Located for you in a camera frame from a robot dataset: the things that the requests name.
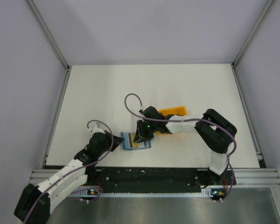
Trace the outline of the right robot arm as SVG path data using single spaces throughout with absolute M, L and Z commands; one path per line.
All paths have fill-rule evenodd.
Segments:
M 211 150 L 208 173 L 209 181 L 215 185 L 226 178 L 228 150 L 235 139 L 236 127 L 214 109 L 208 109 L 199 116 L 180 114 L 163 115 L 150 106 L 139 111 L 142 119 L 137 121 L 136 134 L 133 142 L 152 140 L 154 134 L 198 134 Z

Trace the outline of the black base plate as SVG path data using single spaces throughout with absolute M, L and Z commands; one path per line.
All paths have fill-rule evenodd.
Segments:
M 236 184 L 230 170 L 221 176 L 208 168 L 95 167 L 96 176 L 84 186 L 104 193 L 194 193 L 204 186 Z

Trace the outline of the blue leather card holder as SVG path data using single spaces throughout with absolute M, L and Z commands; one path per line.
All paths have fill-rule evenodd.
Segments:
M 133 151 L 151 148 L 151 141 L 134 142 L 135 133 L 121 132 L 121 137 L 124 139 L 122 149 Z

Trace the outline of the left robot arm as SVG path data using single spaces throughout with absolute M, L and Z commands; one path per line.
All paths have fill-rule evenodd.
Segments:
M 45 224 L 54 209 L 80 186 L 96 181 L 93 167 L 103 154 L 114 151 L 124 138 L 108 131 L 92 135 L 89 143 L 74 158 L 47 180 L 28 184 L 16 205 L 14 215 L 24 224 Z

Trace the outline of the orange plastic card stand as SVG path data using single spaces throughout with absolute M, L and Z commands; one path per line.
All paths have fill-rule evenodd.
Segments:
M 185 106 L 161 109 L 158 112 L 161 113 L 163 116 L 168 116 L 168 115 L 186 116 L 186 115 L 188 115 Z

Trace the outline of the gold credit card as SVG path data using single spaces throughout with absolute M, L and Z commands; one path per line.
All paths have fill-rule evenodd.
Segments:
M 128 149 L 139 149 L 140 148 L 140 145 L 139 143 L 137 142 L 134 142 L 134 138 L 136 136 L 136 133 L 128 133 L 127 134 L 127 140 L 128 140 L 128 143 L 127 143 L 127 148 Z

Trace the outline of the aluminium frame rail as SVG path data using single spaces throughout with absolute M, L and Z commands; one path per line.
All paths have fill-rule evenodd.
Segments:
M 28 183 L 40 183 L 52 175 L 58 169 L 33 170 Z M 266 188 L 280 187 L 280 175 L 276 168 L 234 168 L 236 187 L 241 188 Z

